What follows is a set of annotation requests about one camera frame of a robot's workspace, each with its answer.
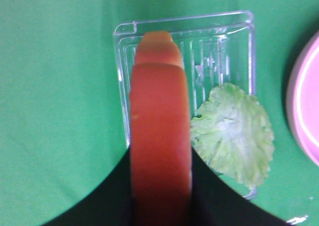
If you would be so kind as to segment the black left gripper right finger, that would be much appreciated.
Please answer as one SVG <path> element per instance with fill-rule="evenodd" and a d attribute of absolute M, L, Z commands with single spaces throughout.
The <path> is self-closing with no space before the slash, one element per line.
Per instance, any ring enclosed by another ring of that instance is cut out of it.
<path fill-rule="evenodd" d="M 192 150 L 192 226 L 285 226 L 225 184 Z"/>

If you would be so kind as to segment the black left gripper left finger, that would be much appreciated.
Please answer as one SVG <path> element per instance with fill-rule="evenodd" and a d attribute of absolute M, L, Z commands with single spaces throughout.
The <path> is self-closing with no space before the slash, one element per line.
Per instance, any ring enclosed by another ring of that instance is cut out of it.
<path fill-rule="evenodd" d="M 89 195 L 45 226 L 132 226 L 130 150 Z"/>

